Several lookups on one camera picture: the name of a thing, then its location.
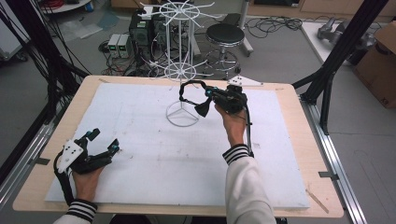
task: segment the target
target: striped cuff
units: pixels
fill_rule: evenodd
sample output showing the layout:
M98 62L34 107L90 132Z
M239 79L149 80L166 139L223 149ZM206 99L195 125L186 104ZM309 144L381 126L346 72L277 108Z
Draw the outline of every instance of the striped cuff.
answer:
M75 199L70 204L69 210L66 214L75 217L81 217L82 219L85 219L92 223L93 218L96 214L96 209L98 209L98 206L94 203L81 199Z
M228 165L231 164L231 162L236 161L240 158L243 157L248 157L248 146L245 144L238 144L230 149L228 149L226 152L222 154L224 160L227 162Z

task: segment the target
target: round stool seat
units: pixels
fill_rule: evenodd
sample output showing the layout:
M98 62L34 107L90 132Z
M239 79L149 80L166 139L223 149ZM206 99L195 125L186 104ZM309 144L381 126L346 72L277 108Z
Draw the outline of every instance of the round stool seat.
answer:
M206 37L209 41L220 46L232 47L241 44L245 34L237 26L218 23L207 28Z

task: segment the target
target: black stool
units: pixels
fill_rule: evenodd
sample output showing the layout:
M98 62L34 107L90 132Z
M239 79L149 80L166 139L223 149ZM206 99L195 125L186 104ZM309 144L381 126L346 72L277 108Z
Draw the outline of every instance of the black stool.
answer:
M226 79L228 79L228 71L231 69L240 73L241 67L238 59L226 48L240 45L245 38L244 32L237 26L218 23L207 28L206 38L209 42L220 46L220 49L211 50L206 54L206 66L225 72Z

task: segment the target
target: white sleeve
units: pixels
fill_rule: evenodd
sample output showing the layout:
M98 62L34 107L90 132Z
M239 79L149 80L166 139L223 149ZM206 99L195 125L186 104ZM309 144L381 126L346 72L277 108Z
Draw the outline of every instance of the white sleeve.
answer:
M276 224L259 166L249 157L248 147L232 147L223 157L229 164L225 188L227 223Z
M61 216L54 224L90 224L95 217L97 206L94 203L75 199L67 213Z

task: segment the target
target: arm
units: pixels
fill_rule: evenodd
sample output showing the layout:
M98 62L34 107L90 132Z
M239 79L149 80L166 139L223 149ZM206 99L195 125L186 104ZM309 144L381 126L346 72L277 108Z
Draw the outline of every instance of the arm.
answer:
M223 125L231 145L223 154L229 165L225 189L227 223L275 224L259 166L248 155L248 147L244 144L244 111L229 115L218 105L215 108L223 117Z
M71 203L67 213L56 220L54 224L92 223L97 210L97 205L92 203L92 201L95 197L99 175L103 169L104 167L85 175L79 175L73 172L77 192L76 199Z

